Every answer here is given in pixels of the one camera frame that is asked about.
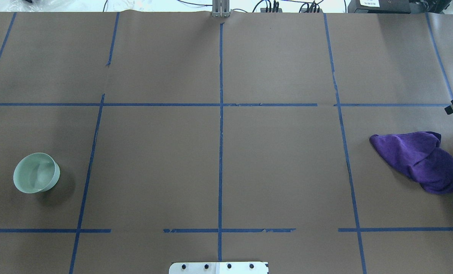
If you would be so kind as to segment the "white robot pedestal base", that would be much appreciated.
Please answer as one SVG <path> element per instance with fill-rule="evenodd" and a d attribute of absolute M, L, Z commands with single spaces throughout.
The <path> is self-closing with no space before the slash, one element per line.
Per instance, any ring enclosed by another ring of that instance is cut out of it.
<path fill-rule="evenodd" d="M 176 262 L 169 274 L 268 274 L 268 263 L 261 261 Z"/>

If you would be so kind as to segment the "aluminium frame post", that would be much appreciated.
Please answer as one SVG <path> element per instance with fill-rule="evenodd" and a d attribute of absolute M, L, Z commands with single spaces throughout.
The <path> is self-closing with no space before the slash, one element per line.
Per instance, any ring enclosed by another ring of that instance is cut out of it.
<path fill-rule="evenodd" d="M 227 18 L 230 17 L 230 14 L 230 0 L 212 0 L 213 18 Z"/>

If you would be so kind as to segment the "purple microfiber cloth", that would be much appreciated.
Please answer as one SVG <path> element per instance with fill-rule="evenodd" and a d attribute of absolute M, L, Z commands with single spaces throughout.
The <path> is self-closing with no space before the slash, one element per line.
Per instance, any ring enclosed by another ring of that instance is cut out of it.
<path fill-rule="evenodd" d="M 372 135 L 369 142 L 392 168 L 430 194 L 453 193 L 453 157 L 443 150 L 438 132 Z"/>

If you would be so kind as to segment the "mint green bowl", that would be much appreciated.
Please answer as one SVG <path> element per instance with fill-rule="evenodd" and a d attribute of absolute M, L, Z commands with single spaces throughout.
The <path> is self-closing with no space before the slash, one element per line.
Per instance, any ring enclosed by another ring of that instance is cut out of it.
<path fill-rule="evenodd" d="M 60 167 L 48 154 L 33 153 L 24 157 L 16 166 L 13 182 L 19 191 L 36 194 L 49 191 L 60 178 Z"/>

